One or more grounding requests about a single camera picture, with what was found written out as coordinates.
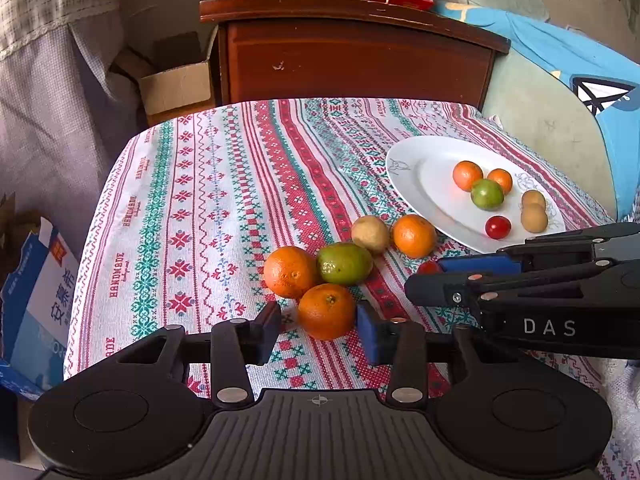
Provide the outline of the red cherry tomato small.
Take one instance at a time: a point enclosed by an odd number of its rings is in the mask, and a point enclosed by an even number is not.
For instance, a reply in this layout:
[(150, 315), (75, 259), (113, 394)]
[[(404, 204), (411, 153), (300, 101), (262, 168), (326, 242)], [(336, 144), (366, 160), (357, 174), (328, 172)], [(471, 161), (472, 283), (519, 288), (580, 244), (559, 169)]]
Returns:
[(418, 270), (416, 270), (417, 274), (439, 274), (444, 272), (444, 270), (442, 270), (442, 267), (439, 265), (439, 263), (437, 261), (434, 260), (428, 260), (425, 261), (424, 263), (421, 263), (420, 266), (418, 267)]

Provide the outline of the brown kiwi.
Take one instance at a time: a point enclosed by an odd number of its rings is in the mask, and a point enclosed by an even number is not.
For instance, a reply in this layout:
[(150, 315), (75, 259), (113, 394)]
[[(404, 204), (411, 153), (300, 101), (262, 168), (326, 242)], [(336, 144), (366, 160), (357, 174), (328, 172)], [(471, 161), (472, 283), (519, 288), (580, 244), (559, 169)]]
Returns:
[(371, 254), (382, 254), (390, 244), (390, 230), (375, 216), (364, 216), (356, 220), (350, 234), (354, 244), (366, 248)]
[(546, 199), (537, 190), (528, 190), (522, 195), (521, 199), (522, 208), (539, 207), (542, 210), (546, 210)]
[(521, 211), (521, 225), (529, 233), (544, 232), (548, 226), (546, 208), (535, 203), (524, 205)]

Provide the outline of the orange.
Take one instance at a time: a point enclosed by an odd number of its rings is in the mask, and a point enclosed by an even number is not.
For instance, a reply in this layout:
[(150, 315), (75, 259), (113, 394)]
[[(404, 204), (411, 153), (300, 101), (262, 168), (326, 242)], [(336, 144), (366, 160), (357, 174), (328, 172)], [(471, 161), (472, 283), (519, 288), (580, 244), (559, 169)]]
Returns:
[(297, 306), (297, 324), (311, 337), (333, 340), (356, 323), (356, 301), (344, 286), (321, 284), (307, 290)]
[(264, 281), (277, 296), (300, 299), (320, 284), (316, 259), (302, 248), (278, 248), (265, 261)]
[(483, 170), (475, 162), (462, 160), (454, 166), (452, 178), (458, 188), (464, 192), (470, 192), (474, 184), (484, 178)]
[(487, 179), (496, 182), (502, 189), (504, 196), (507, 196), (512, 190), (512, 176), (510, 172), (506, 171), (505, 169), (496, 168), (494, 170), (491, 170), (491, 172), (487, 175)]
[(396, 248), (409, 258), (426, 258), (436, 247), (434, 226), (418, 214), (406, 214), (399, 218), (392, 229)]

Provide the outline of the green fruit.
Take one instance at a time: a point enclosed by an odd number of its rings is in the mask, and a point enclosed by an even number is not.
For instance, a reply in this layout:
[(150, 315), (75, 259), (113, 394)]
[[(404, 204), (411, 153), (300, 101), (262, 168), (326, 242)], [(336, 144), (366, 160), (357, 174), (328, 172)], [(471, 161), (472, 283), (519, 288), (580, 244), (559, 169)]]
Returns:
[(366, 248), (341, 242), (321, 248), (317, 264), (323, 281), (355, 286), (364, 282), (371, 273), (373, 258)]
[(493, 180), (477, 180), (471, 188), (471, 200), (480, 209), (497, 210), (504, 202), (503, 189)]

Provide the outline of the brown kiwi top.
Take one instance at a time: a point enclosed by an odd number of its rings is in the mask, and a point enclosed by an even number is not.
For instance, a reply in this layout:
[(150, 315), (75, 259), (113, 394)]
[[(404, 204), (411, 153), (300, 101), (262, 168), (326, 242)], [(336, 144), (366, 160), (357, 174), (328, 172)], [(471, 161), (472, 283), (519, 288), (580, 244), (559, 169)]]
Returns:
[(371, 254), (382, 254), (390, 244), (390, 230), (375, 216), (364, 216), (356, 220), (350, 234), (354, 244), (366, 248)]

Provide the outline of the white ceramic plate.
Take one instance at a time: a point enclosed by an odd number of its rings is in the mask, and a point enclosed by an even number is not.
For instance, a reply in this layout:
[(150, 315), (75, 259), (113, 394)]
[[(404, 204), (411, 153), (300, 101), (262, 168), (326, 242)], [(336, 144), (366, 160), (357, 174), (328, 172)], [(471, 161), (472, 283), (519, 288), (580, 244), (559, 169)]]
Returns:
[[(484, 172), (506, 170), (513, 188), (494, 212), (478, 208), (468, 192), (454, 183), (454, 166), (462, 160), (475, 162)], [(386, 170), (393, 187), (406, 203), (427, 221), (456, 242), (476, 252), (487, 254), (501, 247), (522, 244), (532, 234), (521, 225), (522, 195), (535, 190), (544, 196), (548, 217), (548, 234), (565, 230), (559, 201), (551, 197), (539, 179), (522, 162), (471, 142), (446, 136), (415, 136), (394, 144), (386, 154)], [(511, 222), (510, 233), (494, 240), (485, 232), (486, 221), (494, 216)]]

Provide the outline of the green grey sofa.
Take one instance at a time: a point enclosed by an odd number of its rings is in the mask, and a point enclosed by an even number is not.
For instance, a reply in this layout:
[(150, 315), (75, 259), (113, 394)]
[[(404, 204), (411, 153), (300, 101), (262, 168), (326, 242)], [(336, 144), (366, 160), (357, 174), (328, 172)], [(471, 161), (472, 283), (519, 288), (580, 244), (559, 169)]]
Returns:
[[(505, 10), (551, 24), (544, 0), (462, 0), (462, 3)], [(574, 178), (618, 219), (613, 178), (600, 128), (559, 79), (511, 47), (491, 81), (484, 113)]]

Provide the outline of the patterned striped tablecloth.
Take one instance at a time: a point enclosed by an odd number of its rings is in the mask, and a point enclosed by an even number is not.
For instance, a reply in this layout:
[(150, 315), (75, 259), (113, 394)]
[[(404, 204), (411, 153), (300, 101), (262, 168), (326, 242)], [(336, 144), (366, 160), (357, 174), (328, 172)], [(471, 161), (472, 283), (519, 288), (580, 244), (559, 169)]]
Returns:
[(548, 159), (472, 106), (409, 100), (292, 99), (234, 104), (135, 136), (107, 178), (76, 281), (64, 374), (168, 324), (206, 333), (272, 299), (273, 250), (316, 252), (352, 222), (408, 212), (385, 169), (413, 136), (459, 139), (513, 162), (570, 228), (606, 211)]

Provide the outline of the blue shark cushion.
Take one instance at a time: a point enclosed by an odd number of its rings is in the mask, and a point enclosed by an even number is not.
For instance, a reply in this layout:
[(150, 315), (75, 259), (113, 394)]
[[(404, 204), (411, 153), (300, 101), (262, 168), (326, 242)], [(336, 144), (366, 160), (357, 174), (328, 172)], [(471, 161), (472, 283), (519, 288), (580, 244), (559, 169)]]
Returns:
[(639, 64), (586, 36), (505, 10), (439, 1), (435, 12), (503, 36), (565, 84), (597, 122), (617, 218), (639, 219)]

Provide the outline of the blue white carton box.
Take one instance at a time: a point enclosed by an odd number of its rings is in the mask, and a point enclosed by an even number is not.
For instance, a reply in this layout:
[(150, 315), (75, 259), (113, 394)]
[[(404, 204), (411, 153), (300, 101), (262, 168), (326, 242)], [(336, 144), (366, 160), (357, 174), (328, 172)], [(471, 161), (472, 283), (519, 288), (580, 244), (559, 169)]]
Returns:
[(63, 381), (78, 261), (48, 219), (1, 287), (1, 385), (29, 401)]

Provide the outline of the open cardboard box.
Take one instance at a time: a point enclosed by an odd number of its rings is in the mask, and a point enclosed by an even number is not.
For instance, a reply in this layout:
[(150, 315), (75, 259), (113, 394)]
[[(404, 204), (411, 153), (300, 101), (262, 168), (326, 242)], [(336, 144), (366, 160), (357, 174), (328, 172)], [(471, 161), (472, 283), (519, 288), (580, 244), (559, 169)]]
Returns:
[(210, 32), (204, 50), (196, 32), (184, 32), (156, 40), (152, 58), (130, 47), (116, 56), (114, 70), (136, 84), (149, 126), (215, 105), (212, 55), (217, 32), (218, 27)]

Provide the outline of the checked grey curtain cloth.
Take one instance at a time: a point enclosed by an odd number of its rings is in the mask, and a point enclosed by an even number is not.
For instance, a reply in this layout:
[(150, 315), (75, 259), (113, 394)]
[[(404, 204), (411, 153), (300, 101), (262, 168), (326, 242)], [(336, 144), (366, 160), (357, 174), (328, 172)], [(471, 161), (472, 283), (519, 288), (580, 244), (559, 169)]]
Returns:
[(74, 252), (139, 98), (111, 66), (125, 45), (120, 0), (1, 0), (1, 191), (39, 210)]

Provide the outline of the brown wooden cabinet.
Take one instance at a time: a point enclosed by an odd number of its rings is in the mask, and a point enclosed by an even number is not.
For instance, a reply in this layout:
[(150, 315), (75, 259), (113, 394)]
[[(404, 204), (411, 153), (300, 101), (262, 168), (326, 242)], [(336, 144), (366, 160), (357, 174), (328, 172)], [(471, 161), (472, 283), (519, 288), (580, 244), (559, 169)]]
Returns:
[(482, 107), (503, 36), (432, 12), (358, 0), (205, 0), (224, 104), (394, 98)]

